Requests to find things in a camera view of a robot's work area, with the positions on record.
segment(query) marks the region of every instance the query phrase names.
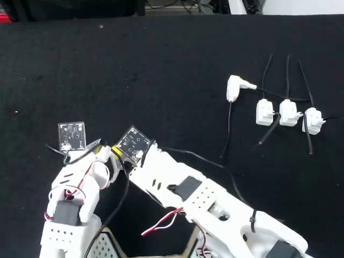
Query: circuit board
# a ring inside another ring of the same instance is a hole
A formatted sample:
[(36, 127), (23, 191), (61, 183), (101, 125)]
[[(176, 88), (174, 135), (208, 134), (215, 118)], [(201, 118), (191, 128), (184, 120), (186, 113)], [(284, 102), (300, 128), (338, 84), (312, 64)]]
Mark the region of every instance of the circuit board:
[(84, 122), (60, 123), (59, 142), (61, 151), (82, 151), (86, 149)]
[(118, 141), (116, 147), (131, 161), (138, 163), (150, 144), (150, 140), (134, 126)]

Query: robotic arm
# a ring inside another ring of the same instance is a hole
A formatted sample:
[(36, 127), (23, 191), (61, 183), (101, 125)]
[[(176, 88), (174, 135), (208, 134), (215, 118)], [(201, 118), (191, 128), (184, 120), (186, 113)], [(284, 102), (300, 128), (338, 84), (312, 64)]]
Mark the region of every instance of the robotic arm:
[[(200, 171), (176, 162), (135, 127), (113, 149), (132, 164), (129, 178), (134, 184), (162, 206), (182, 209), (190, 223), (206, 232), (209, 253), (220, 258), (310, 257), (305, 254), (307, 242), (298, 233), (265, 212), (253, 210)], [(114, 170), (111, 179), (104, 164), (108, 159)], [(40, 258), (83, 257), (101, 227), (93, 214), (99, 191), (116, 179), (121, 168), (105, 146), (60, 171), (49, 193)], [(59, 240), (61, 233), (68, 237)]]

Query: black table surface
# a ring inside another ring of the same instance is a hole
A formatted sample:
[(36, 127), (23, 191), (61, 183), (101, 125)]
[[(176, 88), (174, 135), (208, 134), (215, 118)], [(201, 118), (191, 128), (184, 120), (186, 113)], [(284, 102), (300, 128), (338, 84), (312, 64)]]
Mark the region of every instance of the black table surface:
[[(84, 121), (88, 142), (109, 143), (135, 125), (161, 146), (220, 162), (228, 76), (259, 84), (270, 53), (267, 88), (284, 94), (290, 53), (291, 96), (308, 98), (300, 58), (317, 109), (324, 117), (344, 114), (344, 16), (133, 17), (9, 24), (0, 32), (2, 257), (39, 255), (47, 194), (62, 167), (61, 156), (45, 148), (57, 146), (58, 123)], [(300, 233), (309, 254), (342, 257), (343, 122), (329, 120), (312, 136), (314, 155), (301, 120), (255, 147), (267, 130), (255, 124), (261, 97), (243, 90), (233, 105), (227, 166), (250, 205)], [(172, 155), (234, 194), (224, 171)], [(123, 180), (101, 193), (103, 220)], [(140, 236), (165, 213), (132, 184), (109, 227), (128, 256), (182, 253), (193, 226), (181, 216), (168, 230)]]

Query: white power plug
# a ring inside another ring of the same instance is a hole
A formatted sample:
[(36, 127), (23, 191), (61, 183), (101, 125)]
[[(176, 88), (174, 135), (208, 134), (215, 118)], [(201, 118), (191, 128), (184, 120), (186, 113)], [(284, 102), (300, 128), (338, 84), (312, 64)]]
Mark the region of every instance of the white power plug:
[(274, 121), (273, 103), (263, 98), (257, 103), (256, 124), (270, 126)]
[[(307, 127), (310, 134), (316, 135), (320, 132), (321, 126), (326, 122), (321, 116), (321, 112), (314, 107), (311, 107), (305, 112), (307, 116)], [(305, 131), (305, 119), (302, 122), (302, 131)]]
[(289, 99), (279, 104), (279, 113), (281, 114), (279, 124), (283, 126), (295, 126), (302, 116), (301, 112), (297, 112), (296, 103)]
[(227, 82), (227, 100), (229, 102), (236, 101), (240, 89), (257, 89), (257, 86), (249, 83), (248, 81), (243, 80), (239, 76), (231, 75)]

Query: red wire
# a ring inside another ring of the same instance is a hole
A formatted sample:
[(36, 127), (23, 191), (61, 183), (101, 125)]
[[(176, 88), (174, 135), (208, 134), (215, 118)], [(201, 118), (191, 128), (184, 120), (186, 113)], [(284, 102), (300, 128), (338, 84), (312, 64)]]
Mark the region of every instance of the red wire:
[(202, 245), (202, 248), (199, 248), (199, 249), (201, 249), (202, 256), (206, 258), (205, 253), (204, 253), (204, 248), (205, 248), (205, 243), (206, 243), (206, 234), (200, 226), (198, 226), (197, 224), (196, 226), (199, 228), (199, 230), (202, 232), (202, 235), (203, 235), (203, 245)]
[(146, 233), (144, 233), (142, 236), (144, 237), (145, 235), (149, 234), (149, 233), (152, 233), (153, 231), (156, 230), (156, 228), (163, 222), (165, 221), (166, 219), (168, 219), (169, 217), (171, 217), (172, 215), (174, 215), (175, 213), (178, 213), (182, 210), (183, 208), (179, 208), (179, 209), (176, 209), (174, 210), (173, 212), (170, 212), (168, 213), (167, 215), (165, 215), (165, 217), (163, 217), (163, 219), (161, 219), (161, 221), (155, 225), (153, 228), (151, 228), (149, 231), (147, 231)]

